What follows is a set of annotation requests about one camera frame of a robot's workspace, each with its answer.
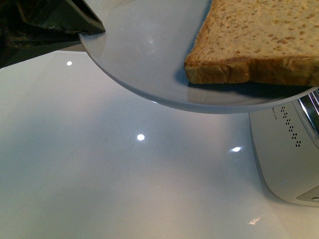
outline toaster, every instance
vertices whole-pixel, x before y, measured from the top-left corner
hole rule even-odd
[[[269,189],[287,202],[319,207],[319,90],[249,118]]]

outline toaster vent holes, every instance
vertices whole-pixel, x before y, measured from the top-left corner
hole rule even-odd
[[[301,141],[297,141],[296,147],[300,147]]]
[[[296,148],[301,147],[301,141],[298,140],[298,134],[294,131],[294,126],[291,125],[291,119],[288,117],[288,112],[285,111],[285,107],[281,107],[281,113],[283,116],[283,121],[286,123],[286,126],[289,127],[288,128],[288,132],[291,133],[291,139],[294,141],[294,144],[296,146]]]

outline bread slice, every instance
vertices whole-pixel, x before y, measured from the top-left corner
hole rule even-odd
[[[319,0],[213,0],[184,68],[192,83],[319,86]]]

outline white countertop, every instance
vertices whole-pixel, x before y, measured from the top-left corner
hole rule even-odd
[[[0,85],[1,239],[319,238],[319,208],[266,187],[248,114],[145,100],[83,52],[0,69]]]

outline bread crust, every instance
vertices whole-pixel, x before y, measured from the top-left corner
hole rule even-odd
[[[213,1],[208,13],[211,19],[214,12],[220,11],[220,3],[223,1]],[[319,86],[319,54],[317,53],[262,58],[243,54],[222,60],[214,60],[212,53],[212,60],[203,61],[200,59],[201,49],[205,47],[203,42],[213,35],[212,20],[208,21],[207,18],[196,37],[194,48],[184,62],[184,69],[191,83],[224,84],[254,81],[279,85]]]
[[[188,64],[185,72],[193,84],[254,81],[277,85],[319,86],[319,58],[230,59],[226,62]]]

